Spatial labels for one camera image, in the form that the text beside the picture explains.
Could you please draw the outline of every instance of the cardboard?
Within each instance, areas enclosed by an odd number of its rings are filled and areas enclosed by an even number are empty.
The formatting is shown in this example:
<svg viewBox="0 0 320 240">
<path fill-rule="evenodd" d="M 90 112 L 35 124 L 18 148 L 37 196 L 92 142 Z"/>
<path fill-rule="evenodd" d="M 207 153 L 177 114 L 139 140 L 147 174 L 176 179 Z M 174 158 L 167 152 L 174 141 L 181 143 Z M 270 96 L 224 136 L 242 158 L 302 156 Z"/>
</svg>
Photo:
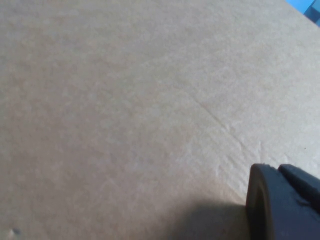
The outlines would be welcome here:
<svg viewBox="0 0 320 240">
<path fill-rule="evenodd" d="M 320 177 L 320 31 L 278 0 L 0 3 L 0 228 L 248 239 L 250 167 Z"/>
</svg>

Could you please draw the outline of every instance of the blue object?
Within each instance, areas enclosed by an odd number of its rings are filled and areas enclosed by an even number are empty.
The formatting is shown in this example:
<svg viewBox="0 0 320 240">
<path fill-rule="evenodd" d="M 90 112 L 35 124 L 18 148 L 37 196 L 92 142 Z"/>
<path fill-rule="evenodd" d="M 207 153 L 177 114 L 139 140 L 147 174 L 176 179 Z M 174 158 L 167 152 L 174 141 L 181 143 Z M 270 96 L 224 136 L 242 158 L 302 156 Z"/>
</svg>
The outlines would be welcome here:
<svg viewBox="0 0 320 240">
<path fill-rule="evenodd" d="M 308 8 L 314 3 L 314 0 L 286 0 L 286 1 L 302 14 L 305 14 Z"/>
</svg>

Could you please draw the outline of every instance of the black plastic clip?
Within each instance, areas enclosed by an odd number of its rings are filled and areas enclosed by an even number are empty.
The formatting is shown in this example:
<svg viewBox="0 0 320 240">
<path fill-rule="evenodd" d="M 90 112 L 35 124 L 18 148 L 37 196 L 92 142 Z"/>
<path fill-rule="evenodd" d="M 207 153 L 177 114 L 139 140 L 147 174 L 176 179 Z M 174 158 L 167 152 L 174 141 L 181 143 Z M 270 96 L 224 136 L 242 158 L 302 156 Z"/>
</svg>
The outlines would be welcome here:
<svg viewBox="0 0 320 240">
<path fill-rule="evenodd" d="M 254 164 L 246 212 L 251 240 L 320 240 L 320 180 L 292 165 Z"/>
</svg>

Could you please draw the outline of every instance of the brown cardboard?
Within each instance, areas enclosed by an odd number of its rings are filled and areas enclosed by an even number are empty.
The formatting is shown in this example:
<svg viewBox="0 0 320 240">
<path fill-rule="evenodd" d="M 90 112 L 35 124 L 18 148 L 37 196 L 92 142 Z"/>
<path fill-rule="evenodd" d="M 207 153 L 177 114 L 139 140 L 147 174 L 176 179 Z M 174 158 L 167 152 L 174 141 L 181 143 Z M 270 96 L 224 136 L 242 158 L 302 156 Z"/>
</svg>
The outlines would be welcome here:
<svg viewBox="0 0 320 240">
<path fill-rule="evenodd" d="M 3 0 L 0 228 L 248 239 L 250 166 L 320 177 L 320 30 L 278 0 Z"/>
</svg>

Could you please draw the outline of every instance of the black plastic object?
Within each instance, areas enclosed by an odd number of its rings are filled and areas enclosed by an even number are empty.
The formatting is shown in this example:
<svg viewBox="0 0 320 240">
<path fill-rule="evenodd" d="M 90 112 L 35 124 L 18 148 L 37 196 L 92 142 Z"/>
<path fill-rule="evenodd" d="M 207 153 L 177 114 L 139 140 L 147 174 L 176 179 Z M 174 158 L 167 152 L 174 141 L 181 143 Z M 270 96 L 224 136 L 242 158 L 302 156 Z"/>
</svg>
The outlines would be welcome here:
<svg viewBox="0 0 320 240">
<path fill-rule="evenodd" d="M 320 240 L 320 180 L 292 165 L 254 164 L 246 213 L 251 240 Z"/>
</svg>

